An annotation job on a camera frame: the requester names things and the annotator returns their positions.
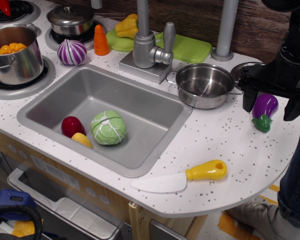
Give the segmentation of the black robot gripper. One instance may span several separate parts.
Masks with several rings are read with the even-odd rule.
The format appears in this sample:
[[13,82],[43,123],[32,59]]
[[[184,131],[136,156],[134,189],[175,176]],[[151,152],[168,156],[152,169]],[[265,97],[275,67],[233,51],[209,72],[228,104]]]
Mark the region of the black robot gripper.
[[244,91],[243,109],[251,112],[259,92],[289,98],[283,120],[300,116],[300,44],[282,44],[275,59],[242,71],[238,85]]

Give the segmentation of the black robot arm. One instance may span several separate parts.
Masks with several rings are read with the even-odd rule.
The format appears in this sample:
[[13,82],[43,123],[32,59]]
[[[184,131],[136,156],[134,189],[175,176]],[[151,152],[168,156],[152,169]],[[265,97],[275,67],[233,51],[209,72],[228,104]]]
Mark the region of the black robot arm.
[[258,94],[267,93],[288,99],[283,119],[293,121],[300,116],[300,0],[265,0],[263,4],[290,12],[289,28],[272,62],[241,70],[238,86],[243,91],[243,109],[251,112]]

